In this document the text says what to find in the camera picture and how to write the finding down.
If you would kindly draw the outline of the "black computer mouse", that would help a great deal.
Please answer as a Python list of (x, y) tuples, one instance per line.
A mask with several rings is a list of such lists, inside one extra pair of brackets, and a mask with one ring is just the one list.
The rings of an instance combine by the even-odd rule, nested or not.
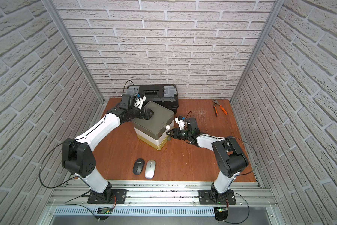
[(134, 175), (140, 175), (143, 171), (145, 165), (145, 161), (142, 158), (139, 158), (135, 161), (133, 166), (133, 174)]

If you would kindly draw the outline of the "silver computer mouse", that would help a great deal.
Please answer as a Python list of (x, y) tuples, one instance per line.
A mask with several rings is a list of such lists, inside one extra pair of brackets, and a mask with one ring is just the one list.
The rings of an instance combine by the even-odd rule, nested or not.
[(146, 179), (152, 179), (154, 177), (155, 168), (156, 168), (156, 161), (155, 160), (149, 160), (146, 164), (146, 170), (145, 170), (145, 178)]

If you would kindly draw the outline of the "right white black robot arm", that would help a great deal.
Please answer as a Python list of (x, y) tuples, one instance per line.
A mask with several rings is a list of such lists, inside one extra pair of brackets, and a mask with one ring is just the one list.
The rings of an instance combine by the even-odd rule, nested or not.
[(169, 137), (214, 152), (220, 172), (211, 186), (211, 193), (215, 201), (222, 201), (228, 195), (236, 177), (248, 167), (248, 158), (235, 138), (204, 134), (199, 130), (195, 118), (177, 117), (175, 122), (179, 127), (166, 132)]

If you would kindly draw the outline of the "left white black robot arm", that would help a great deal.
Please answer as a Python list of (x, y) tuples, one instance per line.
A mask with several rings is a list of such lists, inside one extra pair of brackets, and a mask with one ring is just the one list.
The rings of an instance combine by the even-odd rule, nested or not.
[(151, 109), (143, 109), (146, 96), (123, 94), (121, 102), (107, 111), (103, 118), (85, 133), (74, 139), (66, 139), (62, 144), (62, 166), (80, 177), (97, 194), (104, 193), (109, 182), (102, 177), (96, 167), (93, 151), (97, 145), (115, 128), (133, 119), (149, 120)]

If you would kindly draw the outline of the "grey three-drawer storage box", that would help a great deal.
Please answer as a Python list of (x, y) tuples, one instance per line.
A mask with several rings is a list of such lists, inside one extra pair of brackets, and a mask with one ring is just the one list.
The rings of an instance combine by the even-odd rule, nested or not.
[(133, 127), (141, 141), (160, 151), (167, 142), (166, 132), (174, 128), (174, 112), (153, 101), (149, 101), (144, 109), (151, 109), (152, 117), (149, 120), (135, 118)]

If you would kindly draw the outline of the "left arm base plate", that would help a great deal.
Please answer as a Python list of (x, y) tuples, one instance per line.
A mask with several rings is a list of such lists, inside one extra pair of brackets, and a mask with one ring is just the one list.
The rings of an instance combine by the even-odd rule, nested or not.
[(109, 189), (103, 193), (90, 191), (88, 204), (124, 204), (128, 190), (126, 189)]

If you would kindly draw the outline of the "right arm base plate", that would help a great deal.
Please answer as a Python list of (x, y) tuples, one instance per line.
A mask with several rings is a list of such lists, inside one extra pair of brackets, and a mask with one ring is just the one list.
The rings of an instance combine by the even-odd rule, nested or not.
[(219, 194), (216, 193), (215, 190), (199, 190), (198, 191), (198, 199), (201, 205), (209, 205), (209, 204), (222, 204), (226, 205), (236, 205), (236, 197), (233, 190), (228, 190), (225, 193)]

